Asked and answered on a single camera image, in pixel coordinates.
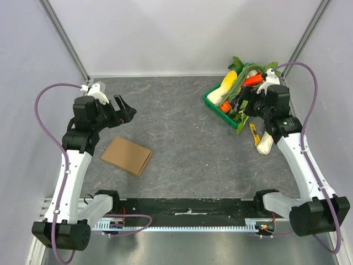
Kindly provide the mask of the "brown cardboard express box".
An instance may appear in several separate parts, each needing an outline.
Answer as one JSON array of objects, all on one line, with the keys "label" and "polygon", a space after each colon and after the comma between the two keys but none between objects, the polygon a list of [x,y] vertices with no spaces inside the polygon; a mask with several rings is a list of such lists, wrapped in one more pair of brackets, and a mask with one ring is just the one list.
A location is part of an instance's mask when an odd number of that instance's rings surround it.
[{"label": "brown cardboard express box", "polygon": [[153,152],[143,146],[116,137],[105,150],[101,159],[136,177],[141,177]]}]

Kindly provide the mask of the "yellow utility knife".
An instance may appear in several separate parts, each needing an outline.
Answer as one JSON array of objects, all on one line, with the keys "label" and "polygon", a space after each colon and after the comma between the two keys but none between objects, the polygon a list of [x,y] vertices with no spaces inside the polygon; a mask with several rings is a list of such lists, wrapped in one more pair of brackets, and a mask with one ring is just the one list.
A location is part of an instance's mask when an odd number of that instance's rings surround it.
[{"label": "yellow utility knife", "polygon": [[249,127],[250,127],[250,131],[252,133],[252,136],[254,138],[254,145],[257,147],[261,141],[260,136],[257,132],[256,126],[253,123],[250,123]]}]

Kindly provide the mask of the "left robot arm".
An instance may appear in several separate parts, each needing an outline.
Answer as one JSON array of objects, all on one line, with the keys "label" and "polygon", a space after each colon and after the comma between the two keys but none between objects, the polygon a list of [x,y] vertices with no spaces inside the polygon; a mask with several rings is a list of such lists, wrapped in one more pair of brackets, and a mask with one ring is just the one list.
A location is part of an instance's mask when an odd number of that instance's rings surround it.
[{"label": "left robot arm", "polygon": [[119,110],[111,102],[101,103],[93,96],[81,96],[73,104],[73,118],[60,145],[64,153],[54,197],[43,221],[36,221],[32,234],[47,248],[83,251],[88,246],[92,228],[106,214],[119,215],[121,204],[114,190],[100,190],[83,209],[79,196],[99,133],[133,119],[131,108],[120,95],[115,95]]}]

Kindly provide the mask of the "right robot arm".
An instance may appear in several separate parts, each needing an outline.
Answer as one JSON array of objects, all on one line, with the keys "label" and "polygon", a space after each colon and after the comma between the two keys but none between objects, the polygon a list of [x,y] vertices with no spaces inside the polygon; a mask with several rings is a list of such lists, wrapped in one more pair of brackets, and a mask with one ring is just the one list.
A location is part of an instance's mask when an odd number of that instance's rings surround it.
[{"label": "right robot arm", "polygon": [[245,115],[263,119],[266,132],[290,166],[300,194],[299,199],[291,199],[278,190],[261,190],[252,205],[254,214],[261,218],[271,212],[279,214],[300,237],[338,231],[350,203],[347,197],[337,196],[312,157],[301,122],[290,114],[289,88],[272,84],[266,92],[258,92],[255,87],[243,86],[231,106],[239,110],[243,102],[247,102]]}]

